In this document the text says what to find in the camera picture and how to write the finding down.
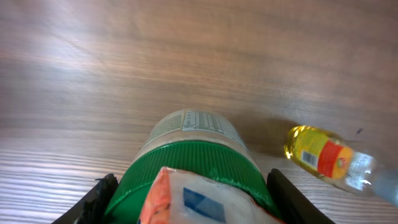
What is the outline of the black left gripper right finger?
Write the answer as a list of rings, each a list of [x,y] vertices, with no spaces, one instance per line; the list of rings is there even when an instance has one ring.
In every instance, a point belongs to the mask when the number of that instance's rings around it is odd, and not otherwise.
[[[280,170],[268,173],[267,189],[286,223],[334,224]]]

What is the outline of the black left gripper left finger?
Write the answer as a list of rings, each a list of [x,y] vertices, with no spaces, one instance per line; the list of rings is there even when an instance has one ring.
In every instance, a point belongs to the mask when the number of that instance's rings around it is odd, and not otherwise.
[[[96,180],[97,184],[52,224],[103,223],[106,208],[118,187],[118,180],[114,174]]]

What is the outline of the yellow oil bottle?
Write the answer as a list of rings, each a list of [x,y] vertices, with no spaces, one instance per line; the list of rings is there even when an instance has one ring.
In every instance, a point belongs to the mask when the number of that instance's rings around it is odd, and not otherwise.
[[[330,185],[397,205],[397,171],[353,149],[333,132],[314,126],[293,127],[284,151],[288,159]]]

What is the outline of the orange tissue pack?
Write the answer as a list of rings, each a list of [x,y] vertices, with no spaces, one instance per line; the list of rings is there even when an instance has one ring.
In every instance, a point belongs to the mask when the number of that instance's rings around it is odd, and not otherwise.
[[[280,224],[236,187],[193,172],[162,167],[144,201],[138,223]]]

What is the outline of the green lid jar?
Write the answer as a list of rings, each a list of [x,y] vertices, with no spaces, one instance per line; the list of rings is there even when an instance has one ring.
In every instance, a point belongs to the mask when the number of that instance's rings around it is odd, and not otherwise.
[[[162,167],[187,170],[243,190],[281,217],[260,168],[235,127],[223,116],[179,110],[160,120],[139,149],[105,211],[106,223],[136,223]]]

